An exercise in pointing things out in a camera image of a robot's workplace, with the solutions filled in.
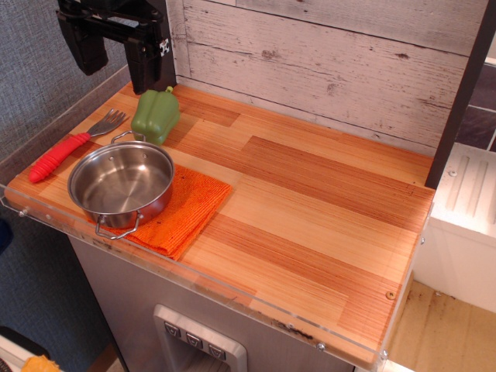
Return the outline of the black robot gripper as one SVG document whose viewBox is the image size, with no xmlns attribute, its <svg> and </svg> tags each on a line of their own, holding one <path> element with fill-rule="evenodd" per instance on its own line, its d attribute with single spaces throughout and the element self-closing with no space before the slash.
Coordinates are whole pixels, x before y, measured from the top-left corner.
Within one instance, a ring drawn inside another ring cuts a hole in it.
<svg viewBox="0 0 496 372">
<path fill-rule="evenodd" d="M 87 76 L 109 62 L 104 39 L 124 44 L 133 90 L 141 95 L 161 79 L 168 42 L 164 16 L 148 1 L 59 1 L 57 18 L 72 56 Z"/>
</svg>

